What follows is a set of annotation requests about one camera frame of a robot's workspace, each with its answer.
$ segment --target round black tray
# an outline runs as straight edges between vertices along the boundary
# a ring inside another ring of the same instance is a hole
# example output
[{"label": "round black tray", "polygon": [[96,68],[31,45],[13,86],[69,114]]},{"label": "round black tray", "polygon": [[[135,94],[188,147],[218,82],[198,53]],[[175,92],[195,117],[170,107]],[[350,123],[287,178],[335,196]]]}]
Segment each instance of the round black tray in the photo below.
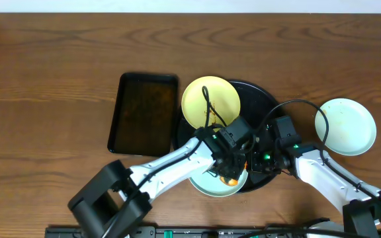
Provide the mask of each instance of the round black tray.
[{"label": "round black tray", "polygon": [[[257,85],[240,80],[228,80],[235,87],[240,101],[242,116],[252,128],[258,127],[261,120],[267,113],[275,107],[278,102],[266,90]],[[284,116],[283,111],[277,110],[272,116]],[[173,148],[182,147],[191,137],[195,129],[186,121],[182,108],[179,108],[177,123],[173,131]],[[243,187],[238,191],[251,192],[269,183],[276,175],[264,175],[261,173],[249,173],[248,179]]]}]

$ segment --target wood grain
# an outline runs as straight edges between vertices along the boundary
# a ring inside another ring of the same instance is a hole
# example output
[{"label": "wood grain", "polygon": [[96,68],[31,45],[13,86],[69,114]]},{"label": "wood grain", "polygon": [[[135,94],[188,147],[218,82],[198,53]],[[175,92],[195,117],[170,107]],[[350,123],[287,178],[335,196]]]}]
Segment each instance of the wood grain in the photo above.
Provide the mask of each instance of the wood grain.
[{"label": "wood grain", "polygon": [[[356,100],[376,121],[376,142],[364,155],[332,157],[381,188],[381,15],[0,14],[0,237],[76,224],[67,202],[101,167],[153,159],[106,149],[127,71],[176,73],[180,94],[200,76],[221,75],[279,101]],[[311,108],[286,110],[306,141],[317,139]],[[260,227],[318,217],[342,222],[320,193],[282,175],[227,198],[182,182],[146,221]]]}]

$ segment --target white background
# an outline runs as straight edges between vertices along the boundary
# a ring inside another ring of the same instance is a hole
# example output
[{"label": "white background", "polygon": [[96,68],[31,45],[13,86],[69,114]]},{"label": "white background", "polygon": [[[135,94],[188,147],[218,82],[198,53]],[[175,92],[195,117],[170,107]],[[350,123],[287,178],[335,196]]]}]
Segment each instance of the white background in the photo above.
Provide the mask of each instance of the white background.
[{"label": "white background", "polygon": [[381,0],[0,0],[0,13],[381,13]]}]

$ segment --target round plate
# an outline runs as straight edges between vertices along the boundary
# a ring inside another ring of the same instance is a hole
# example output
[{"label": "round plate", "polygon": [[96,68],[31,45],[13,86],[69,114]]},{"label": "round plate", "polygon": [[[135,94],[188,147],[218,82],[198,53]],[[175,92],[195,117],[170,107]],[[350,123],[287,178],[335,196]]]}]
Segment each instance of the round plate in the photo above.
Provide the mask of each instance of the round plate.
[{"label": "round plate", "polygon": [[[252,128],[256,128],[262,118],[278,104],[269,92],[258,85],[235,79],[228,80],[228,82],[236,89],[239,95],[241,102],[240,116],[242,116]],[[284,116],[284,113],[279,109],[271,116],[272,118]],[[194,132],[195,129],[186,121],[181,108],[179,108],[176,126],[173,131],[173,148],[178,149],[186,144],[186,142],[193,137]],[[249,173],[246,183],[237,193],[257,190],[274,178],[275,175]]]},{"label": "round plate", "polygon": [[[350,99],[333,99],[321,106],[329,121],[325,145],[342,155],[360,155],[370,149],[376,139],[376,123],[369,111]],[[316,115],[316,130],[320,139],[325,133],[325,121]]]},{"label": "round plate", "polygon": [[195,186],[196,189],[201,191],[203,194],[214,196],[214,197],[225,197],[235,194],[239,191],[245,184],[248,178],[248,172],[244,170],[237,181],[236,186],[227,186],[221,180],[220,176],[213,177],[210,173],[202,173],[201,175],[196,175],[190,178],[190,182]]},{"label": "round plate", "polygon": [[[205,125],[207,111],[206,101],[202,94],[203,86],[207,87],[211,105],[223,118],[224,122],[227,124],[233,122],[239,116],[241,110],[241,101],[236,89],[222,78],[206,76],[190,83],[183,93],[181,105],[183,115],[188,123],[193,128]],[[222,124],[214,112],[211,112],[208,125],[214,123]]]}]

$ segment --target yellow plate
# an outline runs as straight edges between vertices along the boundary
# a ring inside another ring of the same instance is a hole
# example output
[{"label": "yellow plate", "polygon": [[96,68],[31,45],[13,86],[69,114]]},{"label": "yellow plate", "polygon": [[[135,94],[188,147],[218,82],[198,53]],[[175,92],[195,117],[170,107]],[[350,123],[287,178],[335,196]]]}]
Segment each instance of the yellow plate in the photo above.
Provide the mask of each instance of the yellow plate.
[{"label": "yellow plate", "polygon": [[[202,86],[207,87],[211,105],[227,125],[239,116],[241,101],[236,89],[222,78],[201,77],[190,83],[182,97],[183,115],[191,126],[195,129],[205,126],[206,101],[202,94]],[[215,123],[222,125],[221,120],[211,111],[208,125]]]}]

